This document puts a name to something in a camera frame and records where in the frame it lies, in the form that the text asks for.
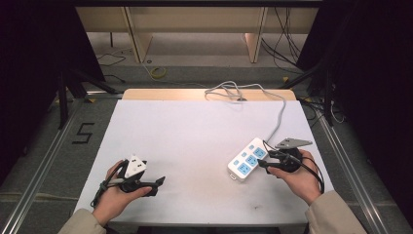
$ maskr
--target beige sleeve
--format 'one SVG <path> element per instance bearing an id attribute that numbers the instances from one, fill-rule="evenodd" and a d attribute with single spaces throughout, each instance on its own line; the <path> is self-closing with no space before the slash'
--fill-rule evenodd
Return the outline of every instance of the beige sleeve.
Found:
<path id="1" fill-rule="evenodd" d="M 306 211 L 310 233 L 366 233 L 349 206 L 335 191 L 322 194 Z"/>
<path id="2" fill-rule="evenodd" d="M 77 211 L 60 229 L 58 234 L 96 233 L 106 234 L 96 218 L 86 209 Z"/>

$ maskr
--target white table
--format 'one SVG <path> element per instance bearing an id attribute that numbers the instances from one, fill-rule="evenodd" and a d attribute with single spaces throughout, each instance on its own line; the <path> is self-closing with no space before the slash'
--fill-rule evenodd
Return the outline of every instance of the white table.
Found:
<path id="1" fill-rule="evenodd" d="M 307 205 L 281 179 L 257 168 L 245 182 L 227 164 L 254 138 L 276 126 L 282 101 L 119 100 L 76 210 L 90 207 L 107 169 L 135 153 L 147 160 L 142 181 L 165 176 L 156 197 L 133 201 L 113 221 L 138 225 L 280 226 L 306 223 Z M 271 145 L 286 137 L 311 140 L 333 186 L 300 103 L 287 102 Z"/>

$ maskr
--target human hand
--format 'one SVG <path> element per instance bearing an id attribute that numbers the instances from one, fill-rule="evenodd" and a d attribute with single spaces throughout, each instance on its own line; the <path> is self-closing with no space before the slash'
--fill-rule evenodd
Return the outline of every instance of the human hand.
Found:
<path id="1" fill-rule="evenodd" d="M 123 161 L 119 161 L 112 168 L 107 171 L 106 178 L 109 178 L 112 172 Z M 118 173 L 114 174 L 112 178 L 116 178 Z M 100 223 L 101 226 L 105 226 L 106 223 L 114 217 L 117 217 L 122 213 L 125 207 L 133 200 L 145 196 L 152 190 L 152 187 L 142 187 L 134 192 L 125 193 L 119 186 L 109 187 L 100 197 L 99 203 L 94 208 L 92 214 Z"/>
<path id="2" fill-rule="evenodd" d="M 303 155 L 303 164 L 305 164 L 317 174 L 317 166 L 311 160 L 307 159 L 310 158 L 314 160 L 313 155 L 309 151 L 303 149 L 299 150 Z M 295 195 L 303 199 L 309 206 L 321 195 L 321 192 L 319 191 L 319 182 L 303 167 L 300 167 L 293 173 L 288 173 L 281 169 L 273 167 L 268 167 L 267 170 L 272 175 L 282 178 L 291 189 L 291 191 Z"/>

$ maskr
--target floor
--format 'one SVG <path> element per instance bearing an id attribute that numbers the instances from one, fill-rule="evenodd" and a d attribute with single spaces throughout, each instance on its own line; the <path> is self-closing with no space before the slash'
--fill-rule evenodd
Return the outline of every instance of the floor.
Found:
<path id="1" fill-rule="evenodd" d="M 155 34 L 144 63 L 135 62 L 127 34 L 114 33 L 113 47 L 109 33 L 89 33 L 89 36 L 102 71 L 107 75 L 106 83 L 118 90 L 211 87 L 226 80 L 275 88 L 300 72 L 287 62 L 274 60 L 262 48 L 258 62 L 250 63 L 242 34 Z M 270 45 L 275 45 L 279 37 L 264 35 Z M 293 35 L 293 39 L 301 48 L 306 35 Z M 285 40 L 279 43 L 278 51 L 293 60 Z M 151 79 L 147 72 L 154 67 L 164 68 L 167 75 L 157 81 Z M 294 87 L 299 98 L 306 97 L 307 85 L 308 82 L 304 82 Z M 29 201 L 23 206 L 18 233 L 57 233 L 71 216 L 119 98 L 102 94 L 91 85 L 85 86 L 91 92 L 89 98 L 69 99 L 71 118 L 61 131 L 57 129 L 58 103 L 51 104 L 27 147 L 27 154 L 19 159 L 0 187 L 0 228 L 5 227 L 16 207 L 25 200 Z M 313 108 L 303 105 L 303 109 L 336 191 L 368 232 L 413 233 L 374 168 L 368 164 L 351 124 L 340 123 L 343 116 L 338 114 L 334 127 L 330 128 Z M 84 140 L 77 135 L 84 123 L 93 123 L 84 129 L 93 136 L 87 144 L 74 144 Z M 366 215 L 371 211 L 378 216 Z M 111 226 L 120 233 L 135 233 L 137 229 L 122 224 Z M 281 233 L 302 233 L 302 230 L 302 226 L 281 227 Z"/>

